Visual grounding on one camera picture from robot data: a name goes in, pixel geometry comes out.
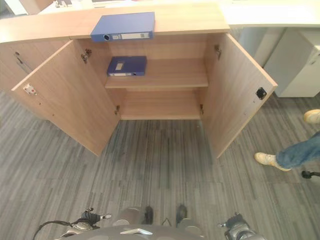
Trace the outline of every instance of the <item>black cable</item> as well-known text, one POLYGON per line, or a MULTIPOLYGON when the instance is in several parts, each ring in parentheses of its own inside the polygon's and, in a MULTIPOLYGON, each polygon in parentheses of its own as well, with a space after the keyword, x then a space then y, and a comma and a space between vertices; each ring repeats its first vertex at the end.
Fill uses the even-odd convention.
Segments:
POLYGON ((80 222, 87 222, 90 224, 90 222, 86 219, 78 219, 77 221, 74 221, 74 222, 67 222, 67 221, 60 221, 60 220, 54 220, 54 221, 46 221, 45 223, 41 224, 38 229, 36 230, 36 232, 34 233, 33 235, 33 238, 32 240, 35 240, 36 239, 36 236, 37 234, 40 232, 40 230, 45 226, 45 225, 48 225, 48 224, 59 224, 59 225, 62 225, 62 226, 69 226, 69 227, 72 227, 74 224, 77 224, 77 223, 80 223, 80 222))
POLYGON ((37 234, 40 232, 40 230, 48 224, 59 224, 59 225, 63 225, 63 226, 70 226, 72 227, 72 225, 70 224, 70 222, 67 221, 60 221, 60 220, 54 220, 54 221, 46 221, 45 223, 41 224, 38 229, 35 231, 32 240, 36 239, 37 234))
POLYGON ((169 219, 166 217, 165 220, 161 223, 161 225, 165 224, 165 222, 168 221, 170 227, 172 227, 171 222, 169 221, 169 219))

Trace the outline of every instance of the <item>open cabinet door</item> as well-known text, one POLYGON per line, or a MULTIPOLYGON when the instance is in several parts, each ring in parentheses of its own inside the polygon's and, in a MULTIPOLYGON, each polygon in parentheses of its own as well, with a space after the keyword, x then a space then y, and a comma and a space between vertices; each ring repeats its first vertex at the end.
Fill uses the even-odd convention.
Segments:
POLYGON ((82 60, 77 40, 70 40, 13 89, 14 97, 38 116, 100 155, 119 116, 90 64, 82 60), (27 84, 36 95, 24 91, 27 84))
POLYGON ((203 102, 202 122, 218 158, 277 84, 230 34, 208 39, 205 64, 209 87, 203 102))

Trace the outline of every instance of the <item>black latch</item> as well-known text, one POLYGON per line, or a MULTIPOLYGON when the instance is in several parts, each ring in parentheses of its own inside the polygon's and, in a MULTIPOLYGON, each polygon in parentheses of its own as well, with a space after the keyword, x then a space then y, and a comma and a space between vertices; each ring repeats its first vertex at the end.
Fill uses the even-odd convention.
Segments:
POLYGON ((260 87, 260 88, 258 89, 258 91, 256 91, 255 94, 258 96, 258 98, 259 98, 260 100, 263 100, 263 99, 265 98, 265 96, 267 95, 267 92, 264 90, 263 87, 260 87))

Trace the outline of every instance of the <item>person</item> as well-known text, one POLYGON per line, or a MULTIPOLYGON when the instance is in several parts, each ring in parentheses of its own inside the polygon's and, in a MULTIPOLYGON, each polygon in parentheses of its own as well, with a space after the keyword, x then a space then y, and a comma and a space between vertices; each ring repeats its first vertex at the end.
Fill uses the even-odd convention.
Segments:
MULTIPOLYGON (((320 124, 320 109, 307 111, 304 121, 309 124, 320 124)), ((290 171, 305 162, 320 157, 320 131, 316 132, 309 140, 294 144, 276 155, 263 152, 254 154, 254 159, 263 164, 270 165, 282 171, 290 171)))

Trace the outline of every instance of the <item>white sneaker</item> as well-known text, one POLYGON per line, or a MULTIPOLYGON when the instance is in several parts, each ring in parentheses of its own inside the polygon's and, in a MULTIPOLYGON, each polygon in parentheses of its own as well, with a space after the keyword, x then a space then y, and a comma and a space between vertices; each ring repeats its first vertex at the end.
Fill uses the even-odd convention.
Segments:
POLYGON ((320 124, 320 109, 313 109, 304 114, 304 121, 308 124, 320 124))
POLYGON ((254 159, 263 165, 270 165, 270 166, 276 167, 277 169, 280 169, 281 171, 287 172, 291 170, 291 168, 281 167, 276 161, 276 155, 257 152, 256 154, 254 154, 254 159))

